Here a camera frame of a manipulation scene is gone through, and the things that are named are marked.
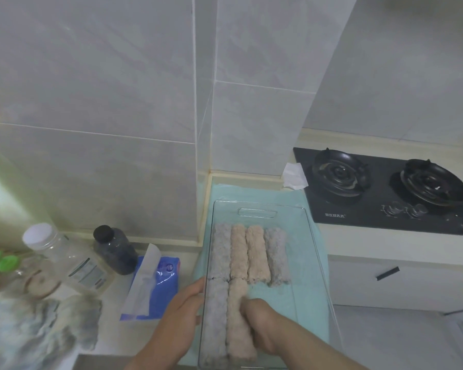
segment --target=white paper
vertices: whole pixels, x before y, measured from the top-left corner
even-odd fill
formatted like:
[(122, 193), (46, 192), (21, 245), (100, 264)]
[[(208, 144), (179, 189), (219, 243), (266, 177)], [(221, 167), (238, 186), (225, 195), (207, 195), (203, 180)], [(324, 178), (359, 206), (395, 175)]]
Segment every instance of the white paper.
[(302, 189), (308, 187), (307, 178), (301, 167), (301, 163), (287, 163), (283, 171), (283, 186), (291, 189)]
[(137, 270), (129, 294), (125, 298), (121, 314), (134, 317), (149, 315), (149, 299), (156, 286), (156, 269), (161, 258), (161, 252), (154, 244), (149, 244), (142, 260), (141, 267)]

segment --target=fluffy gray cloth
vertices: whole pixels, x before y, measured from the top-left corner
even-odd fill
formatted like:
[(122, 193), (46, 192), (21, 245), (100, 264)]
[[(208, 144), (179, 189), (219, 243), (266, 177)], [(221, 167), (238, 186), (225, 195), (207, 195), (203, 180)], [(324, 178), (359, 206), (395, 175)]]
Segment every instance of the fluffy gray cloth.
[(224, 370), (226, 355), (226, 311), (228, 309), (228, 282), (208, 279), (200, 344), (199, 365)]
[(264, 232), (267, 261), (271, 271), (271, 286), (291, 283), (290, 267), (286, 256), (286, 232), (278, 227)]
[(257, 359), (253, 346), (252, 331), (240, 313), (240, 303), (247, 296), (248, 284), (245, 279), (232, 279), (228, 291), (228, 322), (226, 324), (226, 344), (230, 359), (235, 364), (246, 365)]
[(258, 225), (250, 226), (245, 232), (245, 239), (249, 249), (249, 283), (269, 283), (271, 281), (271, 272), (267, 264), (264, 230)]
[(245, 241), (245, 226), (235, 224), (231, 228), (231, 279), (247, 279), (249, 272), (249, 256)]
[(215, 224), (208, 279), (230, 280), (231, 224)]
[(0, 293), (0, 370), (40, 370), (76, 342), (94, 347), (101, 301), (72, 296), (64, 301)]

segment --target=cabinet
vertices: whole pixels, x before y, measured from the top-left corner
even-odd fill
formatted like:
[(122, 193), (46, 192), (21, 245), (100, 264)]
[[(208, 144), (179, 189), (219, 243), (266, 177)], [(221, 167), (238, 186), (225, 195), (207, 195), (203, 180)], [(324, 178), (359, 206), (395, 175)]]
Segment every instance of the cabinet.
[[(377, 280), (377, 276), (399, 271)], [(463, 268), (329, 260), (333, 304), (379, 308), (463, 310)]]

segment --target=black bottle cap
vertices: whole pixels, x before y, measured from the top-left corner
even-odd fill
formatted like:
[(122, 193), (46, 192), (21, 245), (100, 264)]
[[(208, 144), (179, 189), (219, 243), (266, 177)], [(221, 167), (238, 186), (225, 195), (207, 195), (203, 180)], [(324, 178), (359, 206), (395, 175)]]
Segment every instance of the black bottle cap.
[(110, 226), (103, 224), (93, 231), (93, 236), (99, 243), (108, 243), (115, 236), (115, 232)]

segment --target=hand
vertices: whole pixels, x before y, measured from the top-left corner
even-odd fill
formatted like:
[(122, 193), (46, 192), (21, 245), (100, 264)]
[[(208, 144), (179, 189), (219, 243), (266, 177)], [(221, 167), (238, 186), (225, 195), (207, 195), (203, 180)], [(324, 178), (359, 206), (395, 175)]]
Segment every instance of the hand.
[(178, 292), (166, 307), (153, 336), (125, 370), (171, 369), (191, 347), (204, 297), (204, 278)]
[(277, 355), (276, 331), (281, 315), (261, 298), (244, 298), (240, 312), (253, 329), (253, 342), (257, 348), (268, 354)]

